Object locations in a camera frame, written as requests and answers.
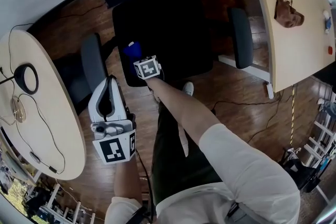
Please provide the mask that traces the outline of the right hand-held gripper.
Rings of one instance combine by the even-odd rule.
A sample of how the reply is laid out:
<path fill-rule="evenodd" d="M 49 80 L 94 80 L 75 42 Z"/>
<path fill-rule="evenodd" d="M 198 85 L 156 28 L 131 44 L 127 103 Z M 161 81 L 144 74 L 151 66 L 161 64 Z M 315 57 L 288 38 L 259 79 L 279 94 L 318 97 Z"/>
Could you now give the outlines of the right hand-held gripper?
<path fill-rule="evenodd" d="M 133 63 L 137 76 L 142 80 L 159 77 L 164 80 L 164 71 L 156 55 L 146 57 Z"/>

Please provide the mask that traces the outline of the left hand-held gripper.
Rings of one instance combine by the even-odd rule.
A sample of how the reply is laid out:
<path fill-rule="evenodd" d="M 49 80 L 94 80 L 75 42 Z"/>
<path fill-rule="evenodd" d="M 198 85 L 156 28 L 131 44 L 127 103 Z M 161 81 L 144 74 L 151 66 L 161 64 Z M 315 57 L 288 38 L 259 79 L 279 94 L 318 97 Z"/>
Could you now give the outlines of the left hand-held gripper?
<path fill-rule="evenodd" d="M 135 115 L 131 113 L 127 117 L 126 102 L 115 77 L 100 82 L 90 98 L 88 110 L 95 139 L 92 143 L 103 163 L 130 161 L 136 145 Z"/>

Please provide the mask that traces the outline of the blue cloth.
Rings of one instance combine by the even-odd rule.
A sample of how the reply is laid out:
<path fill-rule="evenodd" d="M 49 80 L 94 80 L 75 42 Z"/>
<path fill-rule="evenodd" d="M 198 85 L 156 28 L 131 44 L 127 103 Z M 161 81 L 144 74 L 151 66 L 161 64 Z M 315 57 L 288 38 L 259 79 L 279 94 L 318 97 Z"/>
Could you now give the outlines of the blue cloth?
<path fill-rule="evenodd" d="M 132 63 L 142 59 L 142 49 L 138 41 L 130 42 L 123 48 L 123 53 Z"/>

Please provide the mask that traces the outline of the person's right forearm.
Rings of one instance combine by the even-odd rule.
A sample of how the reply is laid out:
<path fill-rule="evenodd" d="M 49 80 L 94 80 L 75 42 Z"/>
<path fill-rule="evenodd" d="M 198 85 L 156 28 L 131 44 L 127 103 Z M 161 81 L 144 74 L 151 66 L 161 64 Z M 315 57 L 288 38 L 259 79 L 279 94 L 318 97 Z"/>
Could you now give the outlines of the person's right forearm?
<path fill-rule="evenodd" d="M 210 127 L 220 123 L 203 103 L 185 92 L 159 78 L 146 82 L 196 144 Z"/>

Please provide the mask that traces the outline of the person's left forearm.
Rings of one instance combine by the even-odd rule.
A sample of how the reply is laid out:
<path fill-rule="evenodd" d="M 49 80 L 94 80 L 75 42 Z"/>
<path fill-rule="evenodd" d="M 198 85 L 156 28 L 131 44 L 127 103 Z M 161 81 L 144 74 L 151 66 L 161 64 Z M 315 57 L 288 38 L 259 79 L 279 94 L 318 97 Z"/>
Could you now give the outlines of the person's left forearm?
<path fill-rule="evenodd" d="M 113 189 L 117 197 L 135 199 L 142 203 L 140 176 L 135 156 L 128 162 L 116 164 Z"/>

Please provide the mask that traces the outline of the brown object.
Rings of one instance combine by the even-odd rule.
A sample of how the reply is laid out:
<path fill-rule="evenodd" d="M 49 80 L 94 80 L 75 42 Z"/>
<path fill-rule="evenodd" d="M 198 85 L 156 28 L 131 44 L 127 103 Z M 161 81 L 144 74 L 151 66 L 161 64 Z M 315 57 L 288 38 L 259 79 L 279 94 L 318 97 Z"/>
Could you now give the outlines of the brown object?
<path fill-rule="evenodd" d="M 292 1 L 276 0 L 274 19 L 284 28 L 294 28 L 304 23 L 304 16 L 292 7 Z"/>

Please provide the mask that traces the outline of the person's white shoe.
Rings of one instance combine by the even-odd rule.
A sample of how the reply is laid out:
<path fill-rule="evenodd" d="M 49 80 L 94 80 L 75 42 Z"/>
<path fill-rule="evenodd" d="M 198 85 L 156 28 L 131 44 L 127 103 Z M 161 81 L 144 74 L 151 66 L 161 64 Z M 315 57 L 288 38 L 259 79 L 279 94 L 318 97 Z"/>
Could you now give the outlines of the person's white shoe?
<path fill-rule="evenodd" d="M 193 96 L 194 94 L 194 85 L 192 82 L 188 81 L 184 84 L 182 91 L 187 95 Z"/>

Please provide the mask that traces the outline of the round wooden table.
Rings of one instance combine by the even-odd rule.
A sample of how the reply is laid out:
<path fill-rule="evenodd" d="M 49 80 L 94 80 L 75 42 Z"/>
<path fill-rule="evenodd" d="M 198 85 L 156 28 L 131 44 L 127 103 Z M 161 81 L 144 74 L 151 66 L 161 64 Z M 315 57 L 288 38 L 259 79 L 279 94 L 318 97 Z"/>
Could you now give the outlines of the round wooden table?
<path fill-rule="evenodd" d="M 40 42 L 23 30 L 13 30 L 0 39 L 0 81 L 14 70 L 31 63 L 38 74 L 39 88 L 31 97 L 15 81 L 0 85 L 0 116 L 14 119 L 12 97 L 17 96 L 26 111 L 26 121 L 7 125 L 0 120 L 8 138 L 25 158 L 42 173 L 60 180 L 72 180 L 83 171 L 86 146 L 82 128 L 68 91 L 48 53 Z M 35 76 L 28 71 L 25 81 L 34 88 Z M 36 163 L 29 152 L 41 160 Z"/>

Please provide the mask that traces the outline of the small silver disc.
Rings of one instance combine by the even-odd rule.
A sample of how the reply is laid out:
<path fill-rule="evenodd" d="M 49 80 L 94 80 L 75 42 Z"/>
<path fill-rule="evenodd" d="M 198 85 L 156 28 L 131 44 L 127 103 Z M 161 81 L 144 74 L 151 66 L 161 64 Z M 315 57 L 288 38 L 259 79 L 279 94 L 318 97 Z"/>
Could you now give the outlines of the small silver disc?
<path fill-rule="evenodd" d="M 39 158 L 33 151 L 30 151 L 29 154 L 30 154 L 31 158 L 32 158 L 36 163 L 38 163 L 38 164 L 41 163 L 40 158 Z"/>

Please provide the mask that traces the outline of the black desk lamp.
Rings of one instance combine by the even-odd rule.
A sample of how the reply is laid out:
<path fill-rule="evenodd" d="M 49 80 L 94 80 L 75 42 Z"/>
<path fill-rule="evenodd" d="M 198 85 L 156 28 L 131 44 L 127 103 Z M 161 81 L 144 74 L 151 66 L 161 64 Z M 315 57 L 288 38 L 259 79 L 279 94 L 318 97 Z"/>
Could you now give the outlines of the black desk lamp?
<path fill-rule="evenodd" d="M 35 76 L 35 88 L 33 90 L 30 90 L 28 88 L 26 81 L 25 81 L 25 72 L 27 69 L 30 69 Z M 11 77 L 6 78 L 3 81 L 0 81 L 0 85 L 3 83 L 6 83 L 7 81 L 12 81 L 12 80 L 15 80 L 17 85 L 27 94 L 33 95 L 38 91 L 38 88 L 39 88 L 38 74 L 37 74 L 35 67 L 31 63 L 24 63 L 18 66 L 15 69 L 14 74 Z"/>

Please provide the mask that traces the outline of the person's dark trousers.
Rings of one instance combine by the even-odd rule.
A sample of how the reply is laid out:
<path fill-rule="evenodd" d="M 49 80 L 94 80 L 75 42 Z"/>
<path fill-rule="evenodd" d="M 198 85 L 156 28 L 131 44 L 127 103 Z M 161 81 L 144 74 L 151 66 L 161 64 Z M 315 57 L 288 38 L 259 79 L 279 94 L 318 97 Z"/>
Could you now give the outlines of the person's dark trousers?
<path fill-rule="evenodd" d="M 212 112 L 206 117 L 196 115 L 192 126 L 195 133 L 185 132 L 188 145 L 188 155 L 185 155 L 179 136 L 178 122 L 164 103 L 158 99 L 158 127 L 153 148 L 152 182 L 155 202 L 192 187 L 221 183 L 222 179 L 216 173 L 198 146 L 198 141 L 205 131 L 219 123 Z"/>

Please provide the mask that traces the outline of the yellow black floor tape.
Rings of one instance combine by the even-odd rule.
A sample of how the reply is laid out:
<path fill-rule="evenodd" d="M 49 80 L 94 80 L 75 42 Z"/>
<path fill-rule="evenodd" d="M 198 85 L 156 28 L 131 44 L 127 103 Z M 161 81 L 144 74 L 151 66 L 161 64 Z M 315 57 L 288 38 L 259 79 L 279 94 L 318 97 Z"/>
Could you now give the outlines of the yellow black floor tape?
<path fill-rule="evenodd" d="M 292 85 L 292 106 L 291 106 L 291 134 L 290 134 L 290 146 L 293 144 L 293 133 L 294 133 L 294 120 L 295 120 L 295 85 Z"/>

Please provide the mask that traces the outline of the black bag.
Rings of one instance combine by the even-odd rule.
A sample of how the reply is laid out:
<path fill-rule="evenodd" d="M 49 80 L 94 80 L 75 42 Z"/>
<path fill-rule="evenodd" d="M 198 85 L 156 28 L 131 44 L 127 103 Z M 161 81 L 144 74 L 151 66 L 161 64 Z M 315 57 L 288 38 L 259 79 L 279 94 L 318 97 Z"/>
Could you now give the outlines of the black bag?
<path fill-rule="evenodd" d="M 297 156 L 300 150 L 301 148 L 285 148 L 279 165 L 291 176 L 300 191 L 310 193 L 321 182 L 320 168 L 305 166 Z"/>

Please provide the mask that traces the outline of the small blue white packet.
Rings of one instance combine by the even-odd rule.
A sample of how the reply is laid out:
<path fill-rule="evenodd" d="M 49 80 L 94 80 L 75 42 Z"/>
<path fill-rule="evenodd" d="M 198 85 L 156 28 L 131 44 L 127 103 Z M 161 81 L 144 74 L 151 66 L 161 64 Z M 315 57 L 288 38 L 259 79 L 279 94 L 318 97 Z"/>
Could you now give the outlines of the small blue white packet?
<path fill-rule="evenodd" d="M 327 10 L 324 10 L 323 16 L 324 16 L 324 32 L 325 34 L 328 34 L 332 26 L 331 15 Z"/>

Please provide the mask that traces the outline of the white metal rack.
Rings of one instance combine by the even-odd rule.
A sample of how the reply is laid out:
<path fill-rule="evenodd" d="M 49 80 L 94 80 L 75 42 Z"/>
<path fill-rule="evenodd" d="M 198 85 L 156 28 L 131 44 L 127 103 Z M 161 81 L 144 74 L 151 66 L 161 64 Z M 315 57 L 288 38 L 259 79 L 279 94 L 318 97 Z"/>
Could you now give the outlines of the white metal rack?
<path fill-rule="evenodd" d="M 336 131 L 333 130 L 336 120 L 333 120 L 327 112 L 322 112 L 322 116 L 324 115 L 323 121 L 314 120 L 313 122 L 313 129 L 320 130 L 319 136 L 309 137 L 309 142 L 304 146 L 304 149 L 310 154 L 306 166 L 317 170 L 313 178 L 312 189 L 316 189 L 327 205 L 330 205 L 331 201 L 320 188 L 319 183 L 323 173 L 336 158 Z"/>

